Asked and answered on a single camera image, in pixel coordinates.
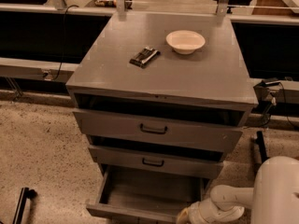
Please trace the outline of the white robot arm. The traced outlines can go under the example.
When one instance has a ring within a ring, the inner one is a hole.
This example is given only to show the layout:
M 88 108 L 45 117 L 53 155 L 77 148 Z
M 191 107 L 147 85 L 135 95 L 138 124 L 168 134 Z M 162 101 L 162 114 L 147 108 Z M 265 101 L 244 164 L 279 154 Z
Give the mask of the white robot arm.
M 239 219 L 250 224 L 299 224 L 299 160 L 277 156 L 265 161 L 252 188 L 218 185 L 210 196 L 183 209 L 176 224 L 213 224 Z

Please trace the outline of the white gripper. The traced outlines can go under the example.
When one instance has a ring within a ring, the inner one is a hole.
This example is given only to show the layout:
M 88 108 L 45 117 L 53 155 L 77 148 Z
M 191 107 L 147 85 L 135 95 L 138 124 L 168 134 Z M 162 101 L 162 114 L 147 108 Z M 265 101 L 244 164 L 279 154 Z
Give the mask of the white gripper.
M 234 206 L 228 211 L 221 210 L 210 199 L 191 204 L 182 209 L 176 218 L 176 224 L 213 224 L 214 222 L 235 221 L 243 216 L 244 207 Z

